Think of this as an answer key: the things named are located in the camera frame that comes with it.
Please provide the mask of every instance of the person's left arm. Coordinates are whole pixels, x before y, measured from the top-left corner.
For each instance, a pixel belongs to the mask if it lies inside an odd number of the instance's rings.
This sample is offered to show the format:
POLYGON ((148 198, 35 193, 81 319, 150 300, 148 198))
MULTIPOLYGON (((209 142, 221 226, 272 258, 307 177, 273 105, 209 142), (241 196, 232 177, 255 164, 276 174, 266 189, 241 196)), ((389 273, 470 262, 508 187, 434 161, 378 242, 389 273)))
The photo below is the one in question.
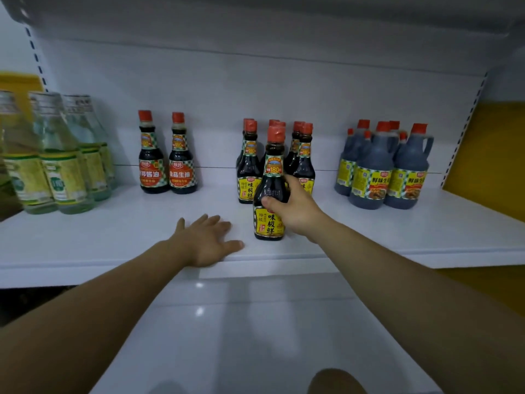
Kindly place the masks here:
POLYGON ((203 215, 168 240, 0 329, 0 387, 10 394, 89 393, 157 294, 185 266, 206 267, 241 241, 203 215))

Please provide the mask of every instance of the person's right hand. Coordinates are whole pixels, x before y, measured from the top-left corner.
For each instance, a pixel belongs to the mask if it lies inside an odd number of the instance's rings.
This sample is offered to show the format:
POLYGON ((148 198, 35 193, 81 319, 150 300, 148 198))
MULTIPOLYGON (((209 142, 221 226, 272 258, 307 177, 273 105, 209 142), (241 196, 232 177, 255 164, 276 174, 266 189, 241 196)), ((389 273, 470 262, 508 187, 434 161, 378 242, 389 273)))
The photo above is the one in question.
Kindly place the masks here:
POLYGON ((303 189, 297 178, 285 175, 285 179, 290 187, 288 203, 265 196, 261 200, 263 206, 281 217, 286 228, 315 242, 312 237, 315 228, 319 226, 322 219, 328 216, 319 208, 312 196, 303 189))

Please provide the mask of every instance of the dark soy sauce bottle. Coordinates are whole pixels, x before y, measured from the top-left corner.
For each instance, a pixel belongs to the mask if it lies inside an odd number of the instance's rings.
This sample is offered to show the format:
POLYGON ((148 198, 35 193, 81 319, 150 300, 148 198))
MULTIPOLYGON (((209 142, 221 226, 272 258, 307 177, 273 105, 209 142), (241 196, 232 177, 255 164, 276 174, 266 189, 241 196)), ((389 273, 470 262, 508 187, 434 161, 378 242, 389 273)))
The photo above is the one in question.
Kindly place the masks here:
POLYGON ((237 194, 239 203, 252 204, 263 173, 257 158, 257 122, 248 120, 244 125, 243 156, 237 167, 237 194))
POLYGON ((291 167, 299 153, 299 137, 301 136, 301 128, 305 122, 294 121, 293 122, 293 132, 292 132, 292 142, 290 144, 290 150, 285 158, 285 172, 286 174, 292 174, 293 171, 291 167))
POLYGON ((173 132, 172 151, 170 153, 170 187, 180 195, 197 190, 197 177, 193 165, 193 155, 189 151, 186 138, 184 113, 172 113, 173 132))
MULTIPOLYGON (((282 123, 281 123, 280 120, 277 120, 277 119, 275 119, 275 118, 271 118, 271 119, 270 119, 270 122, 269 122, 269 124, 268 124, 268 128, 270 128, 270 127, 273 126, 273 125, 279 125, 279 124, 284 124, 285 127, 286 127, 286 123, 285 123, 285 122, 282 122, 282 123)), ((259 162, 259 170, 260 170, 260 171, 264 171, 264 165, 265 165, 265 163, 266 163, 266 151, 265 151, 263 157, 261 158, 261 160, 260 160, 260 162, 259 162)))
POLYGON ((302 125, 301 135, 299 137, 299 152, 296 161, 292 165, 292 175, 299 179, 302 187, 310 195, 312 194, 313 183, 316 179, 316 172, 313 169, 310 158, 312 149, 312 132, 312 123, 305 123, 302 125))
POLYGON ((140 110, 141 151, 139 154, 140 187, 146 193, 170 189, 164 168, 164 155, 159 149, 151 111, 140 110))
POLYGON ((244 133, 246 132, 246 122, 248 120, 253 120, 253 119, 252 118, 245 118, 243 120, 243 145, 240 148, 240 154, 237 157, 237 161, 235 162, 235 168, 239 167, 240 159, 243 157, 243 153, 244 153, 244 133))
POLYGON ((265 169, 263 180, 253 197, 253 229, 255 238, 262 241, 280 241, 285 235, 285 226, 281 218, 272 210, 267 210, 261 203, 265 196, 271 196, 281 202, 288 202, 290 194, 285 188, 282 176, 282 160, 285 152, 285 128, 272 125, 268 129, 265 169))

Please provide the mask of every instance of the yellow panel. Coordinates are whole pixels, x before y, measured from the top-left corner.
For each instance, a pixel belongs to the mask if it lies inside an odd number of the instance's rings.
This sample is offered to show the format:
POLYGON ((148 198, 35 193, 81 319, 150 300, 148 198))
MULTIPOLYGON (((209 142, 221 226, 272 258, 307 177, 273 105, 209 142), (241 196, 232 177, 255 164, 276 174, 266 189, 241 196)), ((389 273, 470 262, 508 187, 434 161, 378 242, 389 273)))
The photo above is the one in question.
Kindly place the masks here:
POLYGON ((33 121, 27 93, 29 91, 43 91, 40 78, 37 75, 0 71, 0 90, 14 92, 18 107, 29 121, 33 121))
POLYGON ((525 316, 525 265, 437 270, 525 316))
POLYGON ((525 102, 482 103, 444 189, 525 222, 524 167, 525 102))

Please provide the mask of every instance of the white shelf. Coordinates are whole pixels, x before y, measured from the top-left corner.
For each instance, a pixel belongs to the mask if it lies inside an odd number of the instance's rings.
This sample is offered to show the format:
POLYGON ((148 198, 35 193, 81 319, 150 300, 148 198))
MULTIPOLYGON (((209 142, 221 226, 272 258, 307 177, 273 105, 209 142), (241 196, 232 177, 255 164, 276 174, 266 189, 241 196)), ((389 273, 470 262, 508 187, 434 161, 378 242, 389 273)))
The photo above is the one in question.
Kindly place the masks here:
MULTIPOLYGON (((226 170, 224 176, 232 174, 226 170)), ((319 246, 287 232, 280 242, 253 236, 252 208, 236 199, 234 185, 216 180, 191 195, 148 195, 123 186, 84 214, 20 213, 0 225, 0 287, 73 285, 137 256, 167 238, 179 217, 202 213, 233 223, 228 238, 246 247, 191 277, 226 278, 329 273, 336 269, 319 246)), ((439 189, 425 189, 409 211, 384 206, 361 210, 328 184, 316 184, 314 198, 340 222, 432 268, 523 264, 525 224, 439 189)))

